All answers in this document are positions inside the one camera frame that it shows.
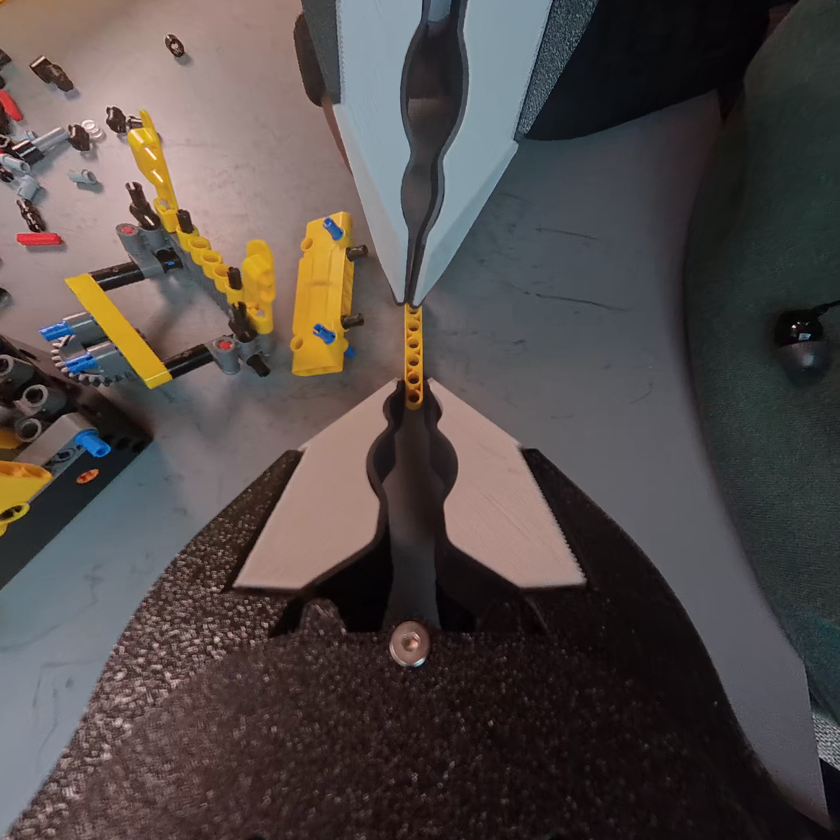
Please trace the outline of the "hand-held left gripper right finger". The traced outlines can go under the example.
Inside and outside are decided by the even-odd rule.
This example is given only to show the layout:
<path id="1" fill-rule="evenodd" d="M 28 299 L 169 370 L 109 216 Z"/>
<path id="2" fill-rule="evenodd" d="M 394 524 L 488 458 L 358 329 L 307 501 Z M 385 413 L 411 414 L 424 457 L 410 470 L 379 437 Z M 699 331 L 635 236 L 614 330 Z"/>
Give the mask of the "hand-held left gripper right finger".
<path id="1" fill-rule="evenodd" d="M 521 591 L 584 585 L 519 441 L 435 379 L 428 386 L 457 464 L 444 501 L 449 542 Z"/>

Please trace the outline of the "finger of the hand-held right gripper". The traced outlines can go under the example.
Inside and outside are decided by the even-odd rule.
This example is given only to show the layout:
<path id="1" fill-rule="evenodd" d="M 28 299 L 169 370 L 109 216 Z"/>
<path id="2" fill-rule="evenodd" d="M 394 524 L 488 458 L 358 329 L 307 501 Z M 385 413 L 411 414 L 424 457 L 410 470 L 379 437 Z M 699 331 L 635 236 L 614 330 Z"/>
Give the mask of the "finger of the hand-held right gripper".
<path id="1" fill-rule="evenodd" d="M 408 300 L 422 304 L 444 274 L 507 169 L 550 1 L 459 4 L 456 63 L 460 97 L 433 168 L 430 217 L 421 225 Z"/>
<path id="2" fill-rule="evenodd" d="M 409 79 L 429 2 L 335 4 L 335 118 L 374 249 L 395 302 L 418 305 L 430 157 L 412 125 Z"/>

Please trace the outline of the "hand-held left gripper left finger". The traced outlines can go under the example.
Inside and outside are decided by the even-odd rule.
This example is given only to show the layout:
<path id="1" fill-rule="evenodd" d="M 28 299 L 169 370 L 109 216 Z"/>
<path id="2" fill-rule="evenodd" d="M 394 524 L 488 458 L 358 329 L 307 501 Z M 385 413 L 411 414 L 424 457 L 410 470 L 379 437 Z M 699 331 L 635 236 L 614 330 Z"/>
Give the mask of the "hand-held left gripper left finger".
<path id="1" fill-rule="evenodd" d="M 373 549 L 388 522 L 403 402 L 403 382 L 390 380 L 299 448 L 236 590 L 300 593 Z"/>

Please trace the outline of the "yellow lego beam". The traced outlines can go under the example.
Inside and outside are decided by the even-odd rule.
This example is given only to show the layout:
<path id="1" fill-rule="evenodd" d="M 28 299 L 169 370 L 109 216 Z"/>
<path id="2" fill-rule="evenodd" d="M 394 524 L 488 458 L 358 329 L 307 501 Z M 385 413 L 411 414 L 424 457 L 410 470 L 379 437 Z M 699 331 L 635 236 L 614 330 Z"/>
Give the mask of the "yellow lego beam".
<path id="1" fill-rule="evenodd" d="M 406 409 L 416 411 L 424 401 L 424 319 L 421 307 L 404 307 L 404 396 Z"/>

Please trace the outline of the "yellow lego panel with pins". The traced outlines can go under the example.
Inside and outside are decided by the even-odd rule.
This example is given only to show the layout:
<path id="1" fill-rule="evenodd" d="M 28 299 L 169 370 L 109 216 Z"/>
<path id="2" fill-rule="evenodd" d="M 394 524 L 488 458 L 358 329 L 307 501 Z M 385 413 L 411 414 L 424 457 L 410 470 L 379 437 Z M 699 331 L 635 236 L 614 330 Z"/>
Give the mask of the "yellow lego panel with pins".
<path id="1" fill-rule="evenodd" d="M 353 312 L 354 263 L 368 256 L 352 239 L 353 218 L 336 212 L 307 224 L 301 241 L 292 319 L 291 371 L 300 377 L 343 371 L 355 357 L 347 332 L 364 324 Z"/>

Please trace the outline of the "yellow lego robot body model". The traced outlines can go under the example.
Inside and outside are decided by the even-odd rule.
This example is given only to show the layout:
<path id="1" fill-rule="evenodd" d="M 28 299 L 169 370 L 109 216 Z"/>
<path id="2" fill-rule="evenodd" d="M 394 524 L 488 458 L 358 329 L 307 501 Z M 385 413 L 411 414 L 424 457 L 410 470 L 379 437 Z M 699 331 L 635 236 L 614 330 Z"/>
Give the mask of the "yellow lego robot body model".
<path id="1" fill-rule="evenodd" d="M 152 442 L 91 385 L 51 357 L 1 338 L 1 586 Z"/>

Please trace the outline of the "lego axle and gear assembly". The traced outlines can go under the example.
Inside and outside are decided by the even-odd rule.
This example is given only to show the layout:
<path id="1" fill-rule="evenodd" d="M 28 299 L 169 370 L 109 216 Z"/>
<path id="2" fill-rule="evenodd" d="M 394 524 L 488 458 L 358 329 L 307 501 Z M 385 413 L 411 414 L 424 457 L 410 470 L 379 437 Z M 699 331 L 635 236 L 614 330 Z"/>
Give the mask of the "lego axle and gear assembly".
<path id="1" fill-rule="evenodd" d="M 134 222 L 118 225 L 116 232 L 129 259 L 65 280 L 83 309 L 39 330 L 51 346 L 55 367 L 84 385 L 126 381 L 149 389 L 209 364 L 226 375 L 245 369 L 267 377 L 275 344 L 276 278 L 270 247 L 251 240 L 241 266 L 227 264 L 179 206 L 150 115 L 127 115 L 110 107 L 106 123 L 127 137 L 135 164 L 155 196 L 149 201 L 141 184 L 128 182 Z M 109 297 L 111 291 L 147 280 L 189 280 L 204 289 L 222 309 L 228 331 L 162 359 Z"/>

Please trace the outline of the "pile of small lego pins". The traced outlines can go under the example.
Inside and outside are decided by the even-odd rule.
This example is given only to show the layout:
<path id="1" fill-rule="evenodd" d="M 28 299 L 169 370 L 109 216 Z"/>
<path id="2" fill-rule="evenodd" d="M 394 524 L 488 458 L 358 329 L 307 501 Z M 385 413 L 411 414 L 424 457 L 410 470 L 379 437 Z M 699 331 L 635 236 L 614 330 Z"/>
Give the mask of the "pile of small lego pins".
<path id="1" fill-rule="evenodd" d="M 174 34 L 165 36 L 164 45 L 176 60 L 186 62 L 186 48 Z M 48 85 L 63 92 L 75 89 L 67 73 L 46 56 L 39 56 L 29 67 Z M 89 152 L 91 139 L 98 130 L 95 127 L 86 128 L 82 123 L 69 123 L 65 128 L 58 127 L 48 134 L 13 140 L 4 131 L 7 130 L 5 126 L 8 120 L 22 121 L 23 117 L 16 108 L 12 98 L 7 95 L 5 79 L 2 78 L 2 182 L 8 183 L 18 179 L 17 207 L 28 228 L 26 233 L 17 234 L 16 240 L 26 248 L 57 247 L 64 244 L 63 239 L 46 229 L 45 220 L 32 198 L 39 189 L 39 184 L 30 177 L 32 165 L 44 160 L 55 147 L 64 143 L 79 152 Z M 146 130 L 142 118 L 126 115 L 117 107 L 107 109 L 106 124 L 111 131 L 126 136 L 132 131 Z"/>

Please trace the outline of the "black round device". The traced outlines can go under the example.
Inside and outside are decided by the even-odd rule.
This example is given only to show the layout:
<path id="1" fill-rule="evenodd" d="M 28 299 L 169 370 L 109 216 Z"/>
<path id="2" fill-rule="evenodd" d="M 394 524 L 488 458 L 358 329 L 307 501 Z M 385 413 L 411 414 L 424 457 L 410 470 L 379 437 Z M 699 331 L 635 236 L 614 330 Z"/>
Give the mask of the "black round device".
<path id="1" fill-rule="evenodd" d="M 785 311 L 773 326 L 776 357 L 784 372 L 795 382 L 818 382 L 831 364 L 831 347 L 822 317 L 834 301 L 813 308 Z"/>

